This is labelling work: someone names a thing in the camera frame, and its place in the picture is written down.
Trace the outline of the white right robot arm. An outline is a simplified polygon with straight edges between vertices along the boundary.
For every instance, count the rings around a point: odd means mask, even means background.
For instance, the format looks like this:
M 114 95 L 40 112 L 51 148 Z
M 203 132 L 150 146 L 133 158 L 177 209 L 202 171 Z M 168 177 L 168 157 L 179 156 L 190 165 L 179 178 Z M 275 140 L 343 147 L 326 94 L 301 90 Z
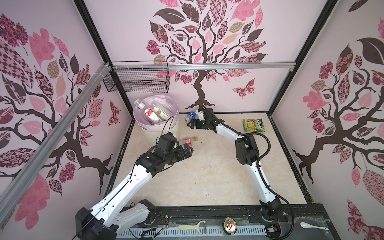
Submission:
M 226 137 L 235 143 L 236 158 L 241 165 L 246 166 L 252 174 L 260 198 L 261 216 L 271 222 L 275 215 L 282 209 L 280 197 L 276 194 L 263 171 L 261 159 L 271 150 L 269 139 L 261 133 L 240 133 L 216 117 L 213 109 L 200 106 L 196 110 L 197 117 L 189 121 L 191 129 L 210 130 Z M 255 140 L 255 135 L 262 137 L 267 142 L 267 150 L 261 154 Z

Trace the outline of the clear square bottle white label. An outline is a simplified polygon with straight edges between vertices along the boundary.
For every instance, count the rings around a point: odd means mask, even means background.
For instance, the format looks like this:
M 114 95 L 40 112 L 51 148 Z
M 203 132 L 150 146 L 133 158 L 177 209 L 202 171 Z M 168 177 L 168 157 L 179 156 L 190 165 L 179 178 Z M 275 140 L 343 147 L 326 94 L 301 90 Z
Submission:
M 172 116 L 172 113 L 166 107 L 157 102 L 153 102 L 151 106 L 157 115 L 164 121 L 169 120 L 169 118 Z

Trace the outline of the clear bottle blue label back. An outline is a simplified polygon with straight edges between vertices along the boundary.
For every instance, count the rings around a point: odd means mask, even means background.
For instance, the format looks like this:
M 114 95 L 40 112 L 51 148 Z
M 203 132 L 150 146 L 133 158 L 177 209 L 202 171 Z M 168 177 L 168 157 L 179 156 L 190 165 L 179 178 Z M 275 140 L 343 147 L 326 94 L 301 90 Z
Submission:
M 197 117 L 197 114 L 195 112 L 190 112 L 187 114 L 187 117 L 185 118 L 185 121 L 188 123 L 191 120 L 195 120 Z

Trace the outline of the clear bottle green red label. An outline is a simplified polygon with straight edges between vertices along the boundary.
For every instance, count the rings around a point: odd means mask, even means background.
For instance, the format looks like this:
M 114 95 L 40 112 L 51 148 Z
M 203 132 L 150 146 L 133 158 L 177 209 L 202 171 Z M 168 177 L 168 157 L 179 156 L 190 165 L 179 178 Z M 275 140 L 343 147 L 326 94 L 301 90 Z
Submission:
M 134 104 L 151 125 L 155 125 L 163 121 L 150 106 L 143 103 L 140 99 L 137 99 Z

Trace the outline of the clear bottle red label yellow cap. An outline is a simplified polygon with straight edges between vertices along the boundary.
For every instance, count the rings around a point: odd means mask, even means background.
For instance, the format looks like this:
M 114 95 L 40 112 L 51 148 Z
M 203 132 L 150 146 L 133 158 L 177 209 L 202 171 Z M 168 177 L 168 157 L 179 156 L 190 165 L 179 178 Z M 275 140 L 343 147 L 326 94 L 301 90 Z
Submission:
M 184 139 L 184 142 L 189 145 L 189 146 L 192 146 L 195 142 L 197 142 L 199 139 L 197 137 L 191 137 L 191 138 L 185 138 Z

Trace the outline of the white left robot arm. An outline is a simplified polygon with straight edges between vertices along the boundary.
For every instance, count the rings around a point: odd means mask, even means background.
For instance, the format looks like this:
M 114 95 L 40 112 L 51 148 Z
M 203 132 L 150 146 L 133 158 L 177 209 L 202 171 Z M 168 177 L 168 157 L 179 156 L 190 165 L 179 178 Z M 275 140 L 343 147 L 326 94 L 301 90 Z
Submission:
M 106 197 L 90 209 L 82 208 L 76 214 L 76 237 L 80 240 L 114 240 L 136 224 L 151 220 L 155 206 L 143 200 L 125 210 L 131 198 L 167 165 L 183 161 L 193 155 L 188 144 L 180 145 L 172 133 L 160 136 L 158 143 L 136 160 L 126 178 Z

